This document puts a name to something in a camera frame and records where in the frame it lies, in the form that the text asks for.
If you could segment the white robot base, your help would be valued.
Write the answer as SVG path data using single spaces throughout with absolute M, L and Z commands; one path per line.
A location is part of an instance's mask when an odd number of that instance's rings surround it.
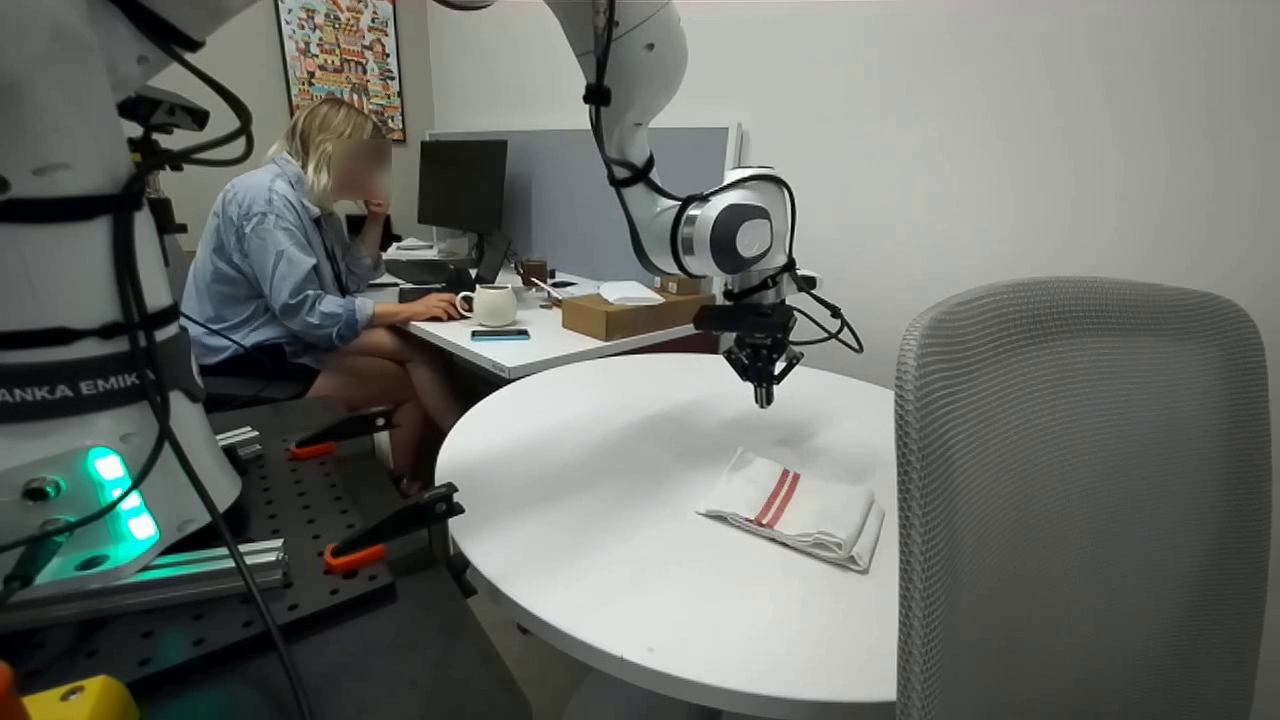
M 0 548 L 12 595 L 141 571 L 238 498 L 121 103 L 250 0 L 0 0 Z

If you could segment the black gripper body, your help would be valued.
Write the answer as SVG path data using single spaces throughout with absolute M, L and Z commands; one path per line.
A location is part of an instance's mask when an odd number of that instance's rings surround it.
M 738 379 L 783 379 L 799 365 L 789 304 L 705 304 L 691 325 L 729 338 L 723 360 Z

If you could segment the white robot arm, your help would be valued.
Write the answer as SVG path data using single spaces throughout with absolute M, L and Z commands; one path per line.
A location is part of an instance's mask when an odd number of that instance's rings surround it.
M 714 292 L 691 325 L 723 336 L 729 369 L 767 407 L 799 365 L 796 192 L 763 162 L 679 175 L 661 114 L 689 76 L 674 0 L 538 0 L 580 67 L 580 101 L 628 249 L 642 271 Z

